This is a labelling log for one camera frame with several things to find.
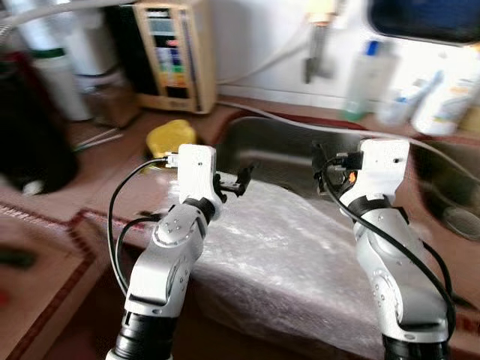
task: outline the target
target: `white hose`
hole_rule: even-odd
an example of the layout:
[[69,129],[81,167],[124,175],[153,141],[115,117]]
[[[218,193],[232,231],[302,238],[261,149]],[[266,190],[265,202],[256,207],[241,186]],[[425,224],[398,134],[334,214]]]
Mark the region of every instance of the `white hose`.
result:
[[251,75],[254,75],[269,66],[273,65],[276,61],[282,59],[284,56],[289,55],[289,49],[292,46],[292,44],[297,44],[298,40],[300,38],[300,35],[302,32],[307,28],[308,25],[308,18],[305,17],[301,23],[300,26],[295,30],[295,32],[292,34],[291,37],[288,38],[288,40],[285,42],[285,44],[277,49],[273,54],[271,54],[262,64],[258,65],[254,69],[248,71],[247,73],[244,73],[242,75],[238,75],[235,77],[231,77],[229,79],[220,79],[217,81],[217,85],[226,85],[230,83],[236,83],[237,81],[244,79],[245,77],[249,77]]
[[64,13],[66,11],[77,11],[89,8],[103,8],[106,6],[130,4],[132,0],[79,0],[67,4],[56,4],[38,7],[34,10],[24,11],[17,15],[6,17],[0,22],[2,26],[14,28],[41,17]]
[[283,118],[281,116],[271,114],[270,112],[263,111],[261,109],[257,109],[252,106],[242,105],[240,103],[231,103],[229,101],[218,101],[217,104],[224,105],[225,107],[235,107],[238,109],[247,110],[252,113],[265,116],[266,118],[278,120],[279,122],[283,122],[284,124],[294,125],[304,129],[310,129],[315,131],[322,130],[328,133],[336,133],[336,134],[356,134],[356,135],[362,135],[364,137],[383,137],[388,139],[406,140],[412,145],[418,146],[420,148],[428,150],[429,152],[433,152],[435,155],[440,156],[443,160],[449,162],[453,167],[457,168],[459,171],[461,171],[466,176],[468,176],[469,178],[471,178],[473,181],[475,181],[477,184],[480,185],[480,179],[477,178],[475,175],[473,175],[468,169],[460,165],[457,161],[455,161],[448,155],[442,153],[440,150],[434,148],[433,146],[430,146],[422,141],[412,139],[411,137],[408,137],[408,136],[396,135],[393,133],[381,133],[379,131],[354,130],[354,129],[346,129],[343,127],[327,127],[322,125],[304,124],[301,122],[289,120],[288,118]]

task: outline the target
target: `plastic sheet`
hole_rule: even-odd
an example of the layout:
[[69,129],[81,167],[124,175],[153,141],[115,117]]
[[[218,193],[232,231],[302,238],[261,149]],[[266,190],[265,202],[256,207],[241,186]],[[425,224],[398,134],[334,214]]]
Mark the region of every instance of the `plastic sheet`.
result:
[[208,228],[193,272],[202,312],[317,359],[351,359],[333,347],[381,359],[352,228],[330,202],[252,181]]

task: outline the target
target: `kitchen counter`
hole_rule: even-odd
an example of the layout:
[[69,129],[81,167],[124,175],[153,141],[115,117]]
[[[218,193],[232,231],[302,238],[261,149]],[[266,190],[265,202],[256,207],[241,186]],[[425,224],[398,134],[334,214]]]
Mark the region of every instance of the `kitchen counter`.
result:
[[[223,97],[225,101],[235,101],[275,113],[307,116],[313,118],[336,119],[337,111],[310,106],[293,106],[282,103],[269,103],[261,100]],[[145,112],[128,129],[124,137],[98,147],[87,149],[79,154],[80,171],[77,177],[61,190],[40,196],[24,197],[15,190],[1,186],[0,202],[19,207],[27,212],[45,215],[59,221],[68,221],[81,209],[91,209],[106,213],[110,196],[117,184],[136,166],[143,162],[145,138],[153,128],[173,119],[187,119],[205,143],[213,143],[222,127],[237,109],[217,106],[210,115],[191,115],[173,112]],[[397,128],[384,128],[373,117],[368,116],[360,125],[375,130],[387,131],[408,136],[415,131],[405,125]],[[69,126],[72,144],[105,131],[89,123],[75,123]],[[470,133],[458,133],[456,141],[480,144],[480,138]],[[150,172],[137,176],[127,185],[118,198],[115,216],[124,219],[137,217],[141,210],[154,211],[165,193],[159,191],[157,174]],[[416,175],[409,168],[406,181],[397,192],[397,204],[405,207],[410,220],[419,224],[425,241],[440,253],[448,265],[456,292],[480,307],[480,244],[467,241],[445,229],[432,218],[422,204]],[[451,344],[480,356],[480,316],[462,313],[458,331]]]

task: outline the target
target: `stainless steel sink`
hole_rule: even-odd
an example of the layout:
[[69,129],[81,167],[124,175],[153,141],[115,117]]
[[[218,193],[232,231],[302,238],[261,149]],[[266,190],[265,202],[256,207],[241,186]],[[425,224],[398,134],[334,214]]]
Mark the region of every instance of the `stainless steel sink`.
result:
[[269,118],[239,118],[217,145],[217,169],[235,174],[255,163],[254,179],[280,185],[315,206],[320,198],[313,178],[312,144],[321,146],[327,159],[338,152],[355,151],[362,139],[360,135],[326,133]]
[[[430,141],[480,178],[480,147]],[[413,148],[421,197],[428,211],[450,230],[480,240],[480,186],[442,158],[423,148]]]

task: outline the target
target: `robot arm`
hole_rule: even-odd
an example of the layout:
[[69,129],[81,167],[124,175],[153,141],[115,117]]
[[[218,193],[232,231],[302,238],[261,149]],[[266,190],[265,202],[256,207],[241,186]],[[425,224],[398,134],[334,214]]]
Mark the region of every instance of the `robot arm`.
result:
[[[121,330],[107,360],[172,358],[176,320],[192,268],[203,252],[207,227],[221,213],[226,200],[221,191],[239,185],[220,183],[215,156],[208,146],[180,147],[173,163],[178,165],[181,204],[158,222],[133,267]],[[248,175],[241,181],[243,188],[249,179]]]
[[[408,227],[404,213],[391,206],[404,178],[408,151],[408,142],[400,140],[364,141],[340,201],[424,261],[421,240]],[[353,230],[357,260],[370,281],[385,358],[447,359],[449,322],[437,288],[382,236],[359,222]]]

